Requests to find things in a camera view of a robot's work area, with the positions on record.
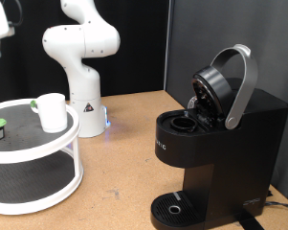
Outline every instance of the coffee maker lid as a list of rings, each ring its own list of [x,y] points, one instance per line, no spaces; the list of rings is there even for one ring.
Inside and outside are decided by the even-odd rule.
[[[242,56],[245,71],[239,91],[233,99],[233,92],[220,72],[227,61],[238,54]],[[194,91],[197,91],[196,96],[199,96],[197,97],[198,102],[200,100],[204,102],[201,98],[208,97],[206,101],[213,101],[213,103],[207,104],[204,102],[205,105],[214,114],[225,116],[225,127],[227,129],[234,129],[238,126],[255,89],[257,75],[257,64],[251,50],[247,46],[237,44],[232,48],[221,51],[210,66],[198,71],[194,75],[192,84]]]

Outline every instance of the black wall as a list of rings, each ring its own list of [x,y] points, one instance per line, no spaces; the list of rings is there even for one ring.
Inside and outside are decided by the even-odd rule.
[[[288,0],[173,1],[167,92],[187,106],[194,96],[193,74],[210,65],[223,49],[247,45],[258,64],[257,88],[288,103]],[[226,77],[243,77],[241,57],[224,68]],[[288,197],[288,121],[273,185]]]
[[[69,99],[62,67],[48,57],[41,38],[47,28],[77,24],[60,8],[59,0],[20,0],[24,21],[15,35],[1,40],[0,102],[36,98],[50,92]],[[120,33],[120,50],[111,57],[83,62],[100,73],[101,95],[163,89],[168,0],[95,0],[100,15]],[[17,21],[18,9],[5,1],[7,17]]]

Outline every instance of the drip tray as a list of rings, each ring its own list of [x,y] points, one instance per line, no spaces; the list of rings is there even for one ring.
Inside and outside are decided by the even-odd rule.
[[[152,203],[151,212],[156,229],[183,229],[194,224],[200,226],[191,229],[203,229],[203,220],[182,191],[157,197]]]
[[[74,177],[74,158],[62,150],[33,161],[0,164],[0,203],[45,198],[66,187]]]

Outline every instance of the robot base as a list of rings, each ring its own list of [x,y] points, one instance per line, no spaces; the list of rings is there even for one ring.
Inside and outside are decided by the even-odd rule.
[[[101,104],[101,98],[87,101],[72,99],[70,106],[79,116],[80,132],[78,137],[94,137],[105,131],[105,107]]]

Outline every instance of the black curtain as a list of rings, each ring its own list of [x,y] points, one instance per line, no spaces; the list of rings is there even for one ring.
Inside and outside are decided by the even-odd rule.
[[[0,102],[62,93],[69,85],[62,67],[43,50],[47,28],[77,24],[60,8],[59,0],[20,0],[24,21],[15,35],[1,40]],[[168,0],[95,0],[100,15],[120,33],[120,50],[110,57],[87,58],[83,63],[100,73],[101,95],[163,89]],[[10,21],[19,18],[13,0],[6,0]]]

